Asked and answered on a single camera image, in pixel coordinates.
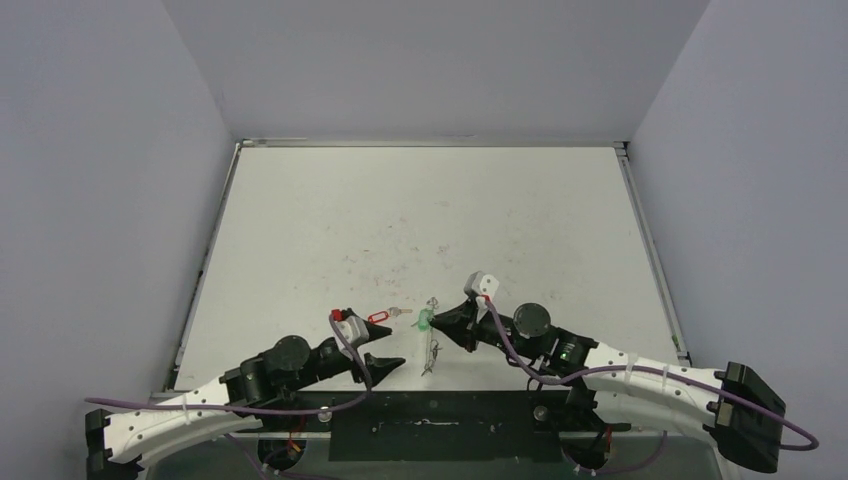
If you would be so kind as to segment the metal key holder ring plate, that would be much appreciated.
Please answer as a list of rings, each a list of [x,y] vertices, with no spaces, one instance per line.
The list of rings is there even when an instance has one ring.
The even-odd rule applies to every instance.
[[[438,299],[436,297],[431,297],[425,302],[425,306],[419,312],[419,315],[422,312],[425,312],[427,315],[433,317],[433,321],[438,309]],[[439,341],[434,337],[432,325],[430,330],[421,333],[423,333],[425,337],[425,356],[421,376],[425,377],[433,373],[433,369],[437,361],[438,353],[441,350],[441,346],[439,344]]]

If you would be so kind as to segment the green tagged key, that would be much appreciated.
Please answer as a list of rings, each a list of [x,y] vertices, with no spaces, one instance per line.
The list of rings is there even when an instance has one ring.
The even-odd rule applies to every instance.
[[[416,328],[420,332],[426,332],[431,329],[432,319],[432,316],[429,316],[425,312],[422,312],[417,318],[417,320],[412,324],[412,327]]]

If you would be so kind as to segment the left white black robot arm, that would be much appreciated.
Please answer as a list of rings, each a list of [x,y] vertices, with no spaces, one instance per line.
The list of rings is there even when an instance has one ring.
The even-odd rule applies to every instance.
[[[350,309],[332,311],[329,325],[331,337],[317,346],[299,335],[284,336],[237,367],[159,403],[87,398],[95,407],[85,416],[87,478],[136,479],[165,457],[217,437],[266,425],[282,431],[301,417],[353,408],[406,362],[359,350],[391,336],[389,327]],[[299,403],[300,390],[344,373],[364,386],[357,397],[336,405]]]

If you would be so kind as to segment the red tagged key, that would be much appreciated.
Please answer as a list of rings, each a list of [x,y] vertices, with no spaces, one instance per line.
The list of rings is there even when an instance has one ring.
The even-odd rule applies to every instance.
[[[379,324],[387,321],[388,319],[395,318],[401,315],[411,314],[413,312],[412,309],[400,308],[400,307],[389,307],[385,310],[375,312],[367,317],[367,321],[371,324]]]

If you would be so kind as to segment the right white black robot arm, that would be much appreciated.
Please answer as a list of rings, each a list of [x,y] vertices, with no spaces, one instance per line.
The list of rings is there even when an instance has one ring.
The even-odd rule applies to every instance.
[[[568,421],[627,424],[678,433],[717,448],[751,471],[778,469],[784,400],[751,367],[684,367],[628,353],[556,327],[540,304],[501,316],[486,296],[435,315],[430,325],[468,352],[482,345],[540,385],[565,386]]]

